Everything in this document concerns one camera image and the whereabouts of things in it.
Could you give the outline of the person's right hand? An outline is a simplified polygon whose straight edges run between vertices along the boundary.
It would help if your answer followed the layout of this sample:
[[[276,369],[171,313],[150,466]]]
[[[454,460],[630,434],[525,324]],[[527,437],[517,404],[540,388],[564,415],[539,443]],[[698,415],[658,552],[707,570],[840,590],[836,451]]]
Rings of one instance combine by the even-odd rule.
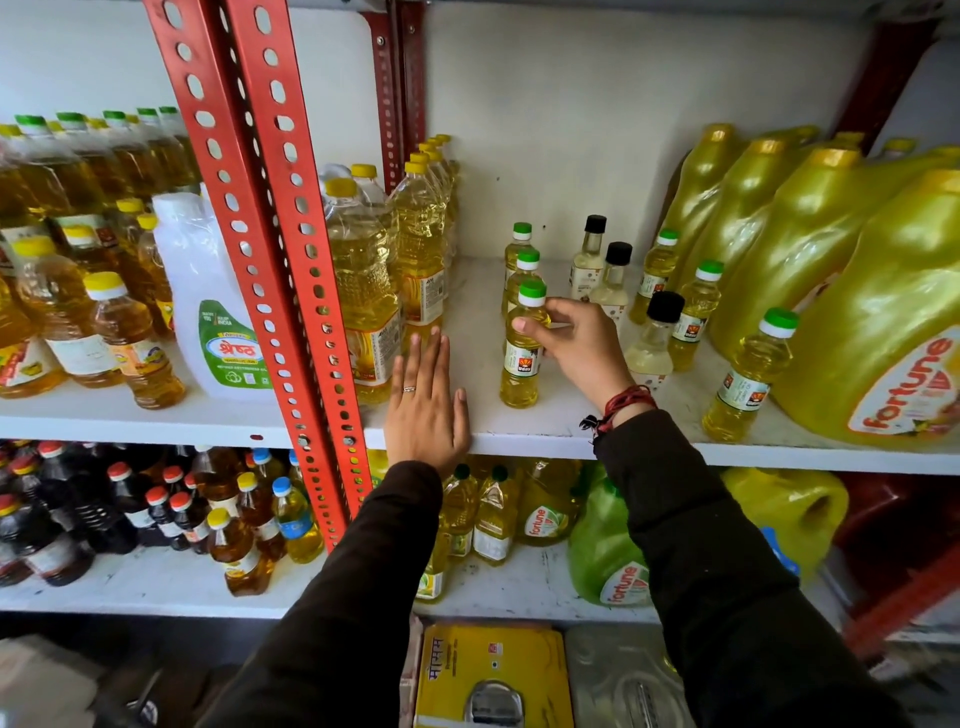
[[[618,340],[617,327],[600,305],[566,297],[546,297],[545,308],[558,324],[559,369],[600,413],[635,385]]]

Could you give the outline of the small green-capped oil bottle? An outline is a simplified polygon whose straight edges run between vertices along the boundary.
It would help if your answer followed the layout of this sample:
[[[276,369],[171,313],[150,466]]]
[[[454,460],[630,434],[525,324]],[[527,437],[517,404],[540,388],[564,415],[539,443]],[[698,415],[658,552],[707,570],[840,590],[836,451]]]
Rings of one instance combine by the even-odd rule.
[[[684,298],[684,306],[673,327],[667,347],[674,373],[686,372],[693,366],[693,359],[707,322],[722,297],[719,282],[724,267],[724,263],[717,260],[702,261],[694,277],[678,291]]]
[[[547,286],[541,278],[525,279],[518,289],[517,305],[507,314],[499,391],[500,400],[507,407],[534,407],[538,400],[538,375],[544,349],[528,335],[519,333],[513,327],[513,322],[529,318],[549,327],[551,319],[546,310],[546,293]]]
[[[702,429],[711,440],[737,443],[746,437],[773,383],[793,358],[789,340],[799,322],[798,313],[773,307],[764,314],[758,330],[741,339],[702,417]]]
[[[522,284],[538,281],[541,277],[541,253],[532,246],[518,250],[515,260],[508,266],[505,288],[501,301],[501,315],[504,319],[520,304]]]
[[[653,247],[644,257],[641,284],[629,313],[632,323],[643,324],[654,294],[665,290],[677,265],[678,244],[679,233],[675,229],[663,227],[657,234]]]
[[[506,246],[503,254],[504,277],[503,288],[508,287],[510,277],[517,271],[519,253],[532,248],[531,239],[533,226],[529,222],[516,222],[512,226],[511,240]]]

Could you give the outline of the person's left forearm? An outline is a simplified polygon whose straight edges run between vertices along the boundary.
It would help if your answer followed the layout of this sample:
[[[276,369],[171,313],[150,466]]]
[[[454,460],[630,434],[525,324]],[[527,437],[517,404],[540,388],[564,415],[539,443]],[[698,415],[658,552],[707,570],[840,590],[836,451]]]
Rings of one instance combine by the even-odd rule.
[[[198,728],[399,728],[409,618],[441,505],[435,467],[392,466]]]

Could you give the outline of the small black-capped clear bottle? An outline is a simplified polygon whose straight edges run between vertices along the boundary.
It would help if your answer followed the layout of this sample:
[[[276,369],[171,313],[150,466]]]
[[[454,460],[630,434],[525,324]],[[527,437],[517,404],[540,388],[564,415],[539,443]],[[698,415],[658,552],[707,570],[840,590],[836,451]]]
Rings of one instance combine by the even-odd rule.
[[[624,288],[627,266],[632,257],[633,246],[623,241],[613,241],[606,248],[606,258],[601,281],[589,293],[590,303],[600,306],[606,316],[620,328],[629,295]]]
[[[601,249],[606,225],[607,217],[599,214],[590,214],[585,220],[582,247],[573,257],[569,273],[571,299],[588,301],[601,282],[604,268]]]
[[[685,304],[686,300],[677,292],[655,292],[639,336],[625,353],[634,382],[647,387],[651,394],[656,394],[673,372],[668,343]]]

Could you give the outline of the row of tall pale oil bottles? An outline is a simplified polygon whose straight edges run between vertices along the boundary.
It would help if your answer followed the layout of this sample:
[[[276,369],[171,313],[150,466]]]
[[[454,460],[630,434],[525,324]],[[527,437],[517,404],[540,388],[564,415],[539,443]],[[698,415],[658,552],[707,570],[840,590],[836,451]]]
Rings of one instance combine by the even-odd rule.
[[[404,163],[384,196],[363,165],[322,185],[324,218],[358,403],[389,399],[396,357],[426,338],[446,309],[453,182],[431,143]]]

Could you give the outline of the dark-green-capped pale oil bottle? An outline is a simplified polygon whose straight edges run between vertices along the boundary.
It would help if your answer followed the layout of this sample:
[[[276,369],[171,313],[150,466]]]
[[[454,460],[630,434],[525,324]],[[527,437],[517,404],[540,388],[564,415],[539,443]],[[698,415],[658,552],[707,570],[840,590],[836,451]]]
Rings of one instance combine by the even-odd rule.
[[[479,483],[467,463],[458,464],[443,482],[440,514],[449,534],[449,557],[467,557],[473,549],[474,525],[479,507]]]
[[[496,464],[479,490],[473,550],[493,567],[508,559],[519,520],[522,488],[507,466]]]

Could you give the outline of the clear yellow oil jug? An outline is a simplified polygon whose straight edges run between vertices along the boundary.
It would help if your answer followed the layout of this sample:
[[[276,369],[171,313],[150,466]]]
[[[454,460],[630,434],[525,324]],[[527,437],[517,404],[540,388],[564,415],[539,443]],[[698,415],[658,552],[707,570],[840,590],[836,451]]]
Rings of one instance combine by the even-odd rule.
[[[570,537],[583,502],[583,461],[531,457],[520,469],[516,540],[544,548]]]

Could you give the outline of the green oil jug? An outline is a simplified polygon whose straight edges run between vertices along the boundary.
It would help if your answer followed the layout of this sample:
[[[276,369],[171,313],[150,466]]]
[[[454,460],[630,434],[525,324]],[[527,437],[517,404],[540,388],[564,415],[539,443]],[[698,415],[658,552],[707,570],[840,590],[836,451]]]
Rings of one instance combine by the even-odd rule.
[[[585,504],[569,536],[568,571],[578,596],[608,608],[652,605],[650,570],[629,530],[629,511],[605,467],[589,474]]]

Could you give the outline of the white jug with green label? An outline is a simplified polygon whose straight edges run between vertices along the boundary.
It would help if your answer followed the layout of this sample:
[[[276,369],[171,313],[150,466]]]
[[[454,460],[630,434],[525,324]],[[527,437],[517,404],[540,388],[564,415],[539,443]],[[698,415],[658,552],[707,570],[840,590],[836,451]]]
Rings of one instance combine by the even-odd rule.
[[[173,192],[151,203],[175,340],[193,380],[215,400],[274,406],[270,373],[210,202]]]

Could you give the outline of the yellow oil tin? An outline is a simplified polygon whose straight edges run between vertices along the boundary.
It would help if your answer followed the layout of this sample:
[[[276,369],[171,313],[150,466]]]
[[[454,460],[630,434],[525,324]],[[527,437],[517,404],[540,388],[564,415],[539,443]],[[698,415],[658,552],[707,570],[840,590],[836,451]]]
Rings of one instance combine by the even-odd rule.
[[[424,633],[414,728],[575,728],[564,638],[545,625]]]

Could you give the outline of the silver oil tin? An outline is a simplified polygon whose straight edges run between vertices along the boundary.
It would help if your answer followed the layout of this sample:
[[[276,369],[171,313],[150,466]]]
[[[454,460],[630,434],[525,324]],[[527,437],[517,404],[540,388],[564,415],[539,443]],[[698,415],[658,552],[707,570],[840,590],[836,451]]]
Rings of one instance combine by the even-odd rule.
[[[577,728],[696,728],[655,624],[579,624],[563,636]]]

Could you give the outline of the group of yellow-capped amber bottles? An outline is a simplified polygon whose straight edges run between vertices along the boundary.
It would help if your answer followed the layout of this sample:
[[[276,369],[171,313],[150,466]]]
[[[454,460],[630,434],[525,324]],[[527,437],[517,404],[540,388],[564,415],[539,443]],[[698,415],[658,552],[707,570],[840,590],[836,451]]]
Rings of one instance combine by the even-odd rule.
[[[16,259],[16,294],[70,380],[88,390],[124,385],[145,410],[186,398],[149,304],[116,264],[86,268],[62,254],[48,234],[23,234],[8,244]]]

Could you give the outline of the group of dark red-capped bottles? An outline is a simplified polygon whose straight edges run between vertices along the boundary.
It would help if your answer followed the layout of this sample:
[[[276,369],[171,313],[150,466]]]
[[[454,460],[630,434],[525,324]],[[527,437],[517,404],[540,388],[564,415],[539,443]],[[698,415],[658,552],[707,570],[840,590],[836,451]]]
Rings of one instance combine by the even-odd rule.
[[[0,440],[0,588],[63,587],[98,555],[209,552],[209,504],[181,444]]]

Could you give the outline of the group of green-capped amber bottles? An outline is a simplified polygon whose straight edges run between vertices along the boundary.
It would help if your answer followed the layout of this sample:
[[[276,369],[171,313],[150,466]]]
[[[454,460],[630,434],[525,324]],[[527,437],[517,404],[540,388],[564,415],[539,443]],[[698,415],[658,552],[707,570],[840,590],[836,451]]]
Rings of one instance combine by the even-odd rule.
[[[104,248],[134,240],[133,212],[167,192],[196,191],[184,148],[163,131],[147,134],[122,111],[90,120],[58,112],[60,131],[43,116],[18,114],[0,124],[0,240],[5,244],[50,231],[66,243],[66,228],[87,226]]]

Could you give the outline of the red shelf beam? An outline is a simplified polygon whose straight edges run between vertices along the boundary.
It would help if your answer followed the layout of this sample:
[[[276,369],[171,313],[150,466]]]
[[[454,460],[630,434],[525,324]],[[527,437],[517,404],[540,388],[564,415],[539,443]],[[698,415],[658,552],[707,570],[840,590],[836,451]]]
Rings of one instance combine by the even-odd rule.
[[[843,630],[846,647],[865,660],[882,653],[886,640],[960,589],[960,544],[917,572]]]

